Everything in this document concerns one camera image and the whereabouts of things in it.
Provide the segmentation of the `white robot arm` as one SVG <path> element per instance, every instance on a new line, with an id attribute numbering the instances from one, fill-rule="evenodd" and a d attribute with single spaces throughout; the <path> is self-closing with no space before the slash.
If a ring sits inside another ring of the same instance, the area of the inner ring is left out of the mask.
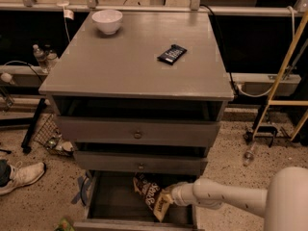
<path id="1" fill-rule="evenodd" d="M 264 219 L 264 231 L 308 231 L 308 169 L 279 170 L 265 189 L 222 185 L 208 178 L 164 189 L 171 204 L 218 209 L 229 204 Z"/>

